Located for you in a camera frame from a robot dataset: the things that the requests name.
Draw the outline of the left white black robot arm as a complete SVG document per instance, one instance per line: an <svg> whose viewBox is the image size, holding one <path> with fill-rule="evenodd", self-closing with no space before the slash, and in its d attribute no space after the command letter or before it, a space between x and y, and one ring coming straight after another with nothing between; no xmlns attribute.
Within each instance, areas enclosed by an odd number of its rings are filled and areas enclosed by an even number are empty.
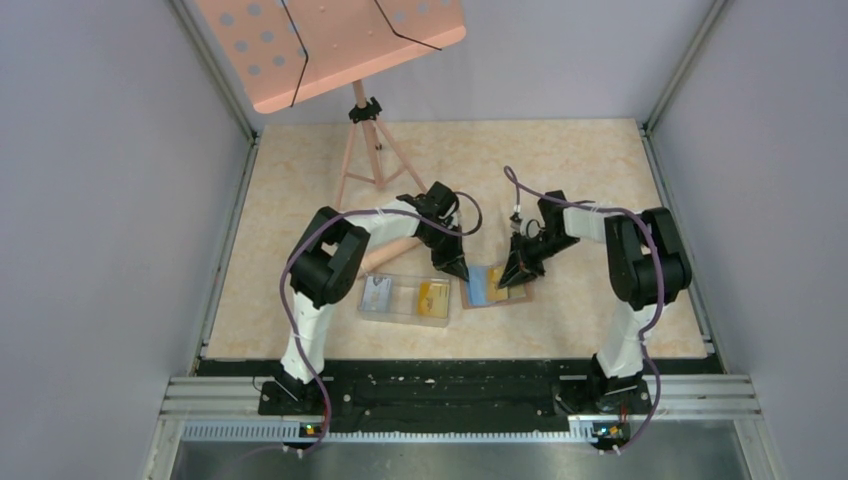
<svg viewBox="0 0 848 480"><path fill-rule="evenodd" d="M473 198L435 182L425 193L403 194L381 207L339 212L316 211L286 261L279 280L280 298L290 333L280 360L283 401L297 413L319 404L314 379L324 368L327 331L335 305L350 292L368 251L413 238L431 254L433 268L462 281L469 279L462 238L482 226L478 218L465 232L460 199Z"/></svg>

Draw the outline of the brown leather card holder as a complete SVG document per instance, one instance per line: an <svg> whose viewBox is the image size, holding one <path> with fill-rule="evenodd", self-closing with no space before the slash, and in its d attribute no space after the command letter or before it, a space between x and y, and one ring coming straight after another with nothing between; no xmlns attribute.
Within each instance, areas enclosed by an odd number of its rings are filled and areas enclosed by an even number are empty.
<svg viewBox="0 0 848 480"><path fill-rule="evenodd" d="M469 281L460 284L462 307L479 309L531 302L534 298L531 284L498 287L504 267L504 264L469 266Z"/></svg>

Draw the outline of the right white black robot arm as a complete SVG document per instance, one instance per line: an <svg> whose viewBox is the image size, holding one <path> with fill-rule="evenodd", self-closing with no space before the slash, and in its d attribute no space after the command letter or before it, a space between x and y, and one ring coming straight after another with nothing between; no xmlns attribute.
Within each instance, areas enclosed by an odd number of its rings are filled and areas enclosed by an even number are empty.
<svg viewBox="0 0 848 480"><path fill-rule="evenodd" d="M692 267L672 213L657 207L635 213L595 202L571 203L562 191L537 202L536 228L516 206L508 258L498 281L501 288L523 285L544 276L549 258L582 240L604 245L608 276L617 298L611 330L593 357L597 378L586 385L589 404L612 412L627 397L624 380L643 371L643 346L664 306L674 302L692 281Z"/></svg>

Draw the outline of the clear plastic card box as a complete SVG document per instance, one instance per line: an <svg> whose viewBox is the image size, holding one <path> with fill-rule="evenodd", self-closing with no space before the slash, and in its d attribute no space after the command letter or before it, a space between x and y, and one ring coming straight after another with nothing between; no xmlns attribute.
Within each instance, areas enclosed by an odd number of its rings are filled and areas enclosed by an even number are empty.
<svg viewBox="0 0 848 480"><path fill-rule="evenodd" d="M376 275L376 276L389 276L393 280L392 286L392 296L391 296L391 304L390 310L388 313L378 313L378 312L368 312L363 311L360 308L360 303L363 295L365 276L366 275ZM423 277L423 276L409 276L409 275L397 275L397 274L388 274L388 273L366 273L363 277L363 289L360 295L360 299L358 302L358 310L365 316L366 319L371 321L379 321L385 323L393 323L393 324L402 324L402 325L414 325L414 326L422 326L422 327L432 327L432 328L445 328L449 324L449 313L446 319L438 319L438 318L429 318L423 317L416 313L416 301L418 297L419 285L422 282L426 281L441 281L441 282L449 282L448 278L442 277ZM450 311L450 303L452 296L452 288L450 283L450 300L449 300L449 311Z"/></svg>

